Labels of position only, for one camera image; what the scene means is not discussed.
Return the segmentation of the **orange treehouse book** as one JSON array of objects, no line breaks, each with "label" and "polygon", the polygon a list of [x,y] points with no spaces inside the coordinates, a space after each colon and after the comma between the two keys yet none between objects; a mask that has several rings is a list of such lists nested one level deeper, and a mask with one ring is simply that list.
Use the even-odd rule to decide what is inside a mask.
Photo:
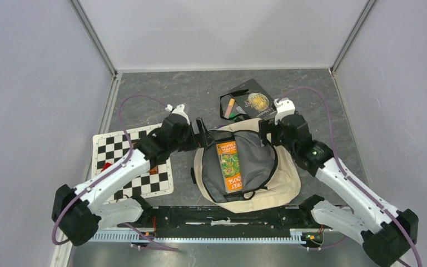
[{"label": "orange treehouse book", "polygon": [[227,141],[216,144],[216,151],[224,177],[226,193],[241,191],[243,183],[236,142]]}]

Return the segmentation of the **cream canvas backpack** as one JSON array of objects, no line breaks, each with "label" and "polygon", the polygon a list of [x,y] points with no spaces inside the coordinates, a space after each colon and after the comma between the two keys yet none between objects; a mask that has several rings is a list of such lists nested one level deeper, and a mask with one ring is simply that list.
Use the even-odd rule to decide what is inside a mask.
[{"label": "cream canvas backpack", "polygon": [[[215,142],[196,151],[191,177],[208,201],[234,213],[259,211],[288,204],[300,192],[301,182],[288,151],[261,145],[260,118],[209,130]],[[226,193],[216,144],[235,141],[243,189]]]}]

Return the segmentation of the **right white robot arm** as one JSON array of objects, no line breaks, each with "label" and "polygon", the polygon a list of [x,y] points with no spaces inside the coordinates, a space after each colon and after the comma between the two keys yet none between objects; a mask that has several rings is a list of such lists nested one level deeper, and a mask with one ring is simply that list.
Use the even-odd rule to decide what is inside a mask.
[{"label": "right white robot arm", "polygon": [[263,143],[283,146],[298,167],[333,189],[351,208],[344,211],[313,195],[305,200],[299,220],[306,227],[329,226],[362,245],[378,266],[392,266],[412,251],[422,265],[416,248],[418,216],[410,209],[398,208],[379,197],[361,182],[339,159],[337,152],[312,138],[304,117],[298,113],[279,120],[261,120],[259,135]]}]

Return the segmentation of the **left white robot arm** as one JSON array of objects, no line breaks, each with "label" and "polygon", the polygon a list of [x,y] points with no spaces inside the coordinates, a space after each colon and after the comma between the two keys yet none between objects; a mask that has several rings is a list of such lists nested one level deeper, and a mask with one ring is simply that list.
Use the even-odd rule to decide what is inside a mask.
[{"label": "left white robot arm", "polygon": [[203,120],[197,118],[195,123],[197,132],[186,115],[172,112],[160,127],[137,142],[127,136],[127,153],[95,178],[73,188],[66,184],[59,187],[51,214],[52,242],[80,246],[103,227],[131,222],[147,226],[152,221],[152,211],[137,199],[111,204],[106,200],[134,178],[167,160],[173,152],[193,151],[212,143]]}]

